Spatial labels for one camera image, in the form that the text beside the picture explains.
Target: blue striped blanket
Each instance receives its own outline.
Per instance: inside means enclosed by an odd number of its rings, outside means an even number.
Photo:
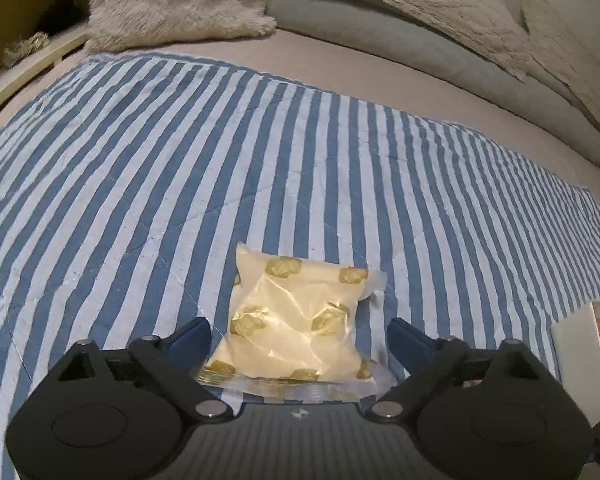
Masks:
[[[600,205],[478,132],[223,62],[91,57],[0,133],[0,479],[8,420],[73,341],[206,316],[217,343],[238,241],[387,272],[355,338],[399,379],[394,316],[521,338],[557,373],[552,322],[600,298]]]

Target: metal screw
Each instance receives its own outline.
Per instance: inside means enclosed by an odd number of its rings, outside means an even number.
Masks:
[[[381,400],[371,407],[371,411],[382,418],[394,418],[402,414],[404,410],[397,402],[393,402],[392,400]]]
[[[196,411],[206,418],[216,418],[217,416],[224,415],[226,410],[229,409],[222,400],[209,399],[203,400],[196,406]]]

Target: clear plastic bag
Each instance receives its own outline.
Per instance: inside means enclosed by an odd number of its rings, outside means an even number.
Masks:
[[[377,270],[236,248],[226,335],[202,384],[305,402],[355,400],[395,384],[350,337],[358,301],[386,286]]]

